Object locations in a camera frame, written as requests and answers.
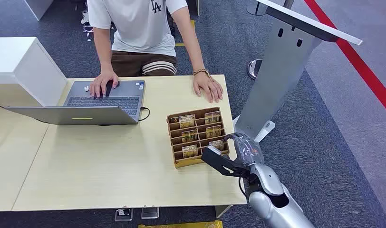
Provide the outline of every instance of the yellow tape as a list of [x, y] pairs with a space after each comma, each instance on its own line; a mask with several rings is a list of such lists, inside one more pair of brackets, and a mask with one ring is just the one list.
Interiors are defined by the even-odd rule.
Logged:
[[149, 227], [146, 227], [145, 225], [138, 225], [138, 228], [222, 228], [222, 222], [221, 221], [195, 222], [195, 223], [149, 226]]
[[72, 118], [73, 120], [92, 120], [92, 118]]

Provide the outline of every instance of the wooden table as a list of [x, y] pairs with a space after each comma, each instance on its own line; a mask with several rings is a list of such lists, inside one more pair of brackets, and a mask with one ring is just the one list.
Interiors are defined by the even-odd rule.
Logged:
[[[0, 87], [0, 94], [0, 104], [38, 105], [18, 84]], [[12, 209], [47, 128], [48, 124], [0, 108], [0, 211]]]
[[[216, 208], [221, 215], [228, 205], [246, 204], [237, 178], [205, 163], [179, 169], [173, 164], [167, 115], [218, 106], [226, 133], [233, 132], [224, 76], [214, 78], [224, 88], [219, 103], [198, 98], [192, 76], [121, 78], [146, 81], [143, 105], [151, 110], [146, 120], [126, 126], [48, 125], [12, 210], [221, 205]], [[61, 103], [75, 80], [92, 79], [69, 79]], [[233, 142], [229, 148], [234, 159]]]

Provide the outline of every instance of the robotic arm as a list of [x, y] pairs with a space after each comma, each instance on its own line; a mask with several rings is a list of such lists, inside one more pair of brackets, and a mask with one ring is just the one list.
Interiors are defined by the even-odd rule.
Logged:
[[222, 157], [221, 151], [213, 146], [203, 150], [202, 160], [222, 175], [247, 179], [249, 204], [270, 227], [314, 228], [274, 170], [264, 165], [259, 144], [241, 133], [225, 136], [228, 139], [234, 140], [234, 161]]

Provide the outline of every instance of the laptop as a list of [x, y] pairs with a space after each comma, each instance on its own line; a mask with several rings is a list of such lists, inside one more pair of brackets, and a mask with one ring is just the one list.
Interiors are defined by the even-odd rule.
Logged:
[[91, 81], [73, 83], [62, 107], [7, 107], [42, 122], [56, 125], [126, 125], [138, 124], [145, 81], [119, 81], [113, 89], [112, 81], [106, 94], [90, 97], [85, 91]]

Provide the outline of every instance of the laptop lid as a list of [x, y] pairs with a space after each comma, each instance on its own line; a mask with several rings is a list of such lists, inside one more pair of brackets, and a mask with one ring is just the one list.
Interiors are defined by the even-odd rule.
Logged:
[[55, 125], [137, 124], [119, 107], [6, 107], [7, 110]]

